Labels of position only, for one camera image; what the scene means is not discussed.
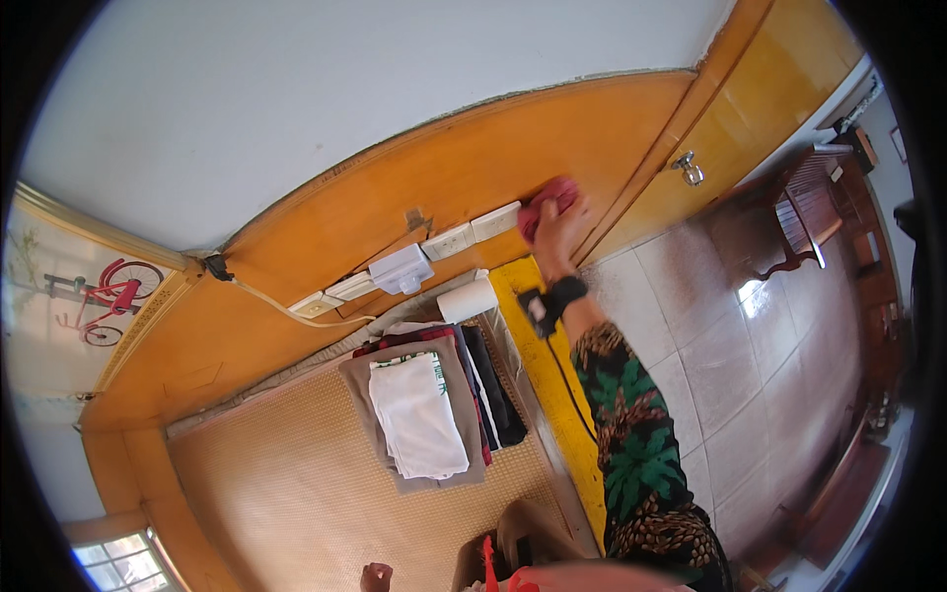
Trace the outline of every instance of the black watch strap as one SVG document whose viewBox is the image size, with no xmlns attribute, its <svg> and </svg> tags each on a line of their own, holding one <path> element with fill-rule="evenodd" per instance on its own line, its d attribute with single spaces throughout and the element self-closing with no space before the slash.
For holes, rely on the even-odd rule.
<svg viewBox="0 0 947 592">
<path fill-rule="evenodd" d="M 565 307 L 587 294 L 588 286 L 584 281 L 576 276 L 566 276 L 549 286 L 545 294 L 533 289 L 518 298 L 536 334 L 545 338 L 556 332 L 556 321 L 563 316 Z"/>
</svg>

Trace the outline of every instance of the floral shirt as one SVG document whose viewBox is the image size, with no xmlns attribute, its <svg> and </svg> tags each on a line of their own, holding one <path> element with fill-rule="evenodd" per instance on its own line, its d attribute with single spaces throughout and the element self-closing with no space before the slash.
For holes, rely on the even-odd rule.
<svg viewBox="0 0 947 592">
<path fill-rule="evenodd" d="M 598 432 L 608 557 L 689 573 L 699 592 L 732 590 L 710 519 L 688 491 L 674 421 L 621 331 L 611 322 L 589 330 L 572 363 Z"/>
</svg>

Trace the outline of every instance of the bicycle picture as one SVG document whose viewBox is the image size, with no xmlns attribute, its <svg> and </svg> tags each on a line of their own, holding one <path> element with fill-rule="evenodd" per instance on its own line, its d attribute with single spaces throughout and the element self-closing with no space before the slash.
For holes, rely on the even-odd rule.
<svg viewBox="0 0 947 592">
<path fill-rule="evenodd" d="M 57 284 L 70 286 L 76 295 L 82 296 L 75 323 L 69 323 L 67 314 L 63 314 L 62 319 L 56 314 L 56 322 L 61 327 L 75 329 L 79 332 L 81 341 L 99 348 L 112 347 L 122 336 L 120 329 L 99 323 L 112 315 L 121 316 L 125 313 L 136 312 L 138 307 L 133 304 L 133 301 L 151 296 L 165 279 L 158 268 L 150 263 L 124 259 L 114 260 L 102 270 L 98 277 L 98 287 L 86 284 L 82 276 L 68 279 L 46 275 L 44 278 L 48 282 L 46 293 L 49 297 L 57 297 L 57 291 L 60 294 L 63 293 Z M 109 310 L 102 316 L 83 324 L 82 314 L 85 312 L 86 304 L 90 302 L 106 306 Z"/>
</svg>

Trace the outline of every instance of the gold frame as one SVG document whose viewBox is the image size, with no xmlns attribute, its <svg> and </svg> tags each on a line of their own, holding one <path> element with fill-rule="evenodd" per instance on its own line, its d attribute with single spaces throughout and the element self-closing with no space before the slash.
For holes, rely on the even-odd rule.
<svg viewBox="0 0 947 592">
<path fill-rule="evenodd" d="M 13 204 L 40 220 L 110 249 L 138 257 L 149 263 L 163 265 L 174 271 L 185 271 L 188 268 L 190 259 L 187 256 L 78 212 L 22 181 L 16 182 Z"/>
<path fill-rule="evenodd" d="M 154 294 L 142 305 L 132 324 L 112 349 L 109 361 L 98 375 L 94 393 L 104 392 L 159 320 L 170 310 L 202 275 L 200 263 L 177 251 L 119 230 L 100 220 L 78 212 L 55 199 L 42 194 L 22 181 L 17 181 L 13 204 L 24 212 L 110 249 L 162 265 L 171 270 Z"/>
</svg>

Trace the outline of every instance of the power cord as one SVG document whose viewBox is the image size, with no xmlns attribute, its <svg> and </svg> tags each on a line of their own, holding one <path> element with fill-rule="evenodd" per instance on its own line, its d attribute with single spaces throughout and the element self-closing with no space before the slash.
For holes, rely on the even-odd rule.
<svg viewBox="0 0 947 592">
<path fill-rule="evenodd" d="M 252 294 L 253 296 L 256 296 L 256 297 L 259 298 L 260 300 L 262 300 L 262 301 L 268 303 L 268 304 L 269 304 L 270 306 L 272 306 L 273 308 L 277 309 L 278 311 L 280 311 L 281 313 L 285 314 L 286 316 L 289 316 L 290 318 L 292 318 L 292 320 L 294 320 L 294 321 L 296 321 L 296 322 L 299 322 L 299 323 L 302 323 L 303 325 L 308 325 L 308 326 L 310 326 L 310 327 L 316 327 L 317 329 L 325 329 L 325 328 L 327 328 L 327 327 L 341 327 L 341 326 L 343 326 L 343 325 L 349 325 L 349 324 L 351 324 L 351 323 L 357 323 L 357 322 L 359 322 L 359 321 L 361 321 L 361 320 L 366 320 L 366 319 L 367 319 L 367 320 L 372 320 L 372 321 L 373 321 L 373 320 L 375 320 L 375 319 L 377 318 L 376 316 L 371 316 L 370 314 L 365 314 L 365 315 L 363 315 L 363 316 L 359 316 L 359 317 L 356 317 L 356 318 L 347 318 L 346 320 L 344 320 L 344 321 L 342 321 L 342 322 L 339 322 L 339 323 L 313 323 L 313 322 L 312 322 L 311 320 L 309 320 L 308 318 L 306 318 L 306 317 L 304 317 L 304 316 L 299 316 L 298 314 L 296 314 L 296 313 L 294 313 L 293 311 L 287 309 L 287 308 L 284 307 L 282 304 L 276 302 L 275 300 L 273 300 L 272 298 L 270 298 L 269 296 L 267 296 L 266 294 L 264 294 L 264 293 L 261 292 L 260 290 L 257 290 L 257 289 L 254 288 L 253 286 L 250 286 L 250 285 L 247 285 L 247 284 L 243 283 L 243 282 L 240 281 L 239 279 L 232 278 L 232 279 L 230 279 L 230 283 L 234 284 L 234 285 L 237 286 L 238 288 L 242 288 L 243 290 L 249 292 L 249 293 Z"/>
<path fill-rule="evenodd" d="M 303 325 L 306 325 L 308 327 L 316 327 L 317 329 L 326 329 L 328 327 L 341 327 L 343 325 L 357 323 L 361 320 L 366 320 L 366 319 L 373 321 L 377 318 L 376 316 L 365 314 L 357 318 L 348 318 L 340 323 L 314 323 L 308 318 L 304 316 L 299 316 L 293 311 L 287 309 L 285 306 L 276 302 L 275 300 L 273 300 L 272 298 L 270 298 L 269 296 L 267 296 L 260 290 L 257 290 L 253 286 L 249 284 L 245 284 L 239 279 L 234 278 L 234 275 L 227 271 L 227 264 L 223 258 L 223 255 L 216 254 L 216 255 L 211 255 L 210 257 L 205 258 L 204 266 L 207 269 L 207 271 L 210 272 L 210 275 L 213 276 L 214 278 L 219 279 L 220 281 L 225 281 L 225 282 L 234 284 L 238 288 L 241 288 L 244 291 L 249 292 L 253 296 L 256 296 L 257 298 L 262 300 L 263 302 L 266 302 L 267 304 L 277 309 L 281 313 L 285 314 L 286 316 L 289 316 L 290 318 L 292 318 L 292 320 L 296 321 L 297 323 L 302 323 Z"/>
<path fill-rule="evenodd" d="M 545 346 L 549 348 L 549 353 L 552 355 L 552 359 L 556 361 L 556 366 L 559 368 L 559 374 L 563 377 L 563 383 L 565 383 L 565 389 L 569 391 L 569 399 L 572 401 L 572 407 L 576 410 L 576 415 L 579 416 L 579 421 L 582 422 L 582 427 L 585 428 L 585 433 L 588 434 L 589 438 L 592 439 L 592 442 L 598 445 L 599 440 L 595 437 L 595 432 L 589 428 L 589 424 L 585 422 L 585 416 L 583 416 L 581 410 L 579 410 L 579 402 L 576 401 L 576 395 L 572 392 L 572 386 L 569 385 L 569 381 L 565 377 L 563 365 L 559 362 L 559 356 L 556 355 L 556 351 L 552 349 L 552 344 L 549 343 L 548 337 L 545 339 Z"/>
</svg>

